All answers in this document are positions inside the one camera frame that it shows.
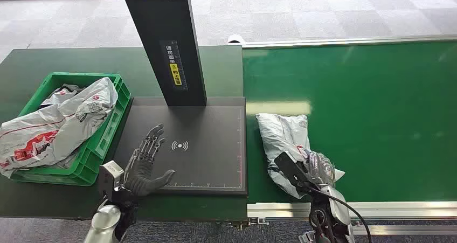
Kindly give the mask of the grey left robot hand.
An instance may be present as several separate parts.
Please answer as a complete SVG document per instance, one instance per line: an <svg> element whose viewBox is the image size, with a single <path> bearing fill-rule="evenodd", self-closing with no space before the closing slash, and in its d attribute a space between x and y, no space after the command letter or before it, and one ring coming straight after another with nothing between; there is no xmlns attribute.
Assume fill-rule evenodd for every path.
<svg viewBox="0 0 457 243"><path fill-rule="evenodd" d="M175 175L175 170L167 170L162 176L154 178L154 160L165 138L164 124L153 127L140 145L134 149L124 171L123 187L136 196L147 196L166 186Z"/></svg>

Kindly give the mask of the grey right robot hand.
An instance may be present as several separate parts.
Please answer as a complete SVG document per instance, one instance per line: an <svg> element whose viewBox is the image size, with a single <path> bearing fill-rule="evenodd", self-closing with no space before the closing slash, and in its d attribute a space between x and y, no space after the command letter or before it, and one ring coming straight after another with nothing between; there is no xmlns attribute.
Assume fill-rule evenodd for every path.
<svg viewBox="0 0 457 243"><path fill-rule="evenodd" d="M334 186L336 182L335 167L324 154L306 150L307 157L304 162L307 178L315 185Z"/></svg>

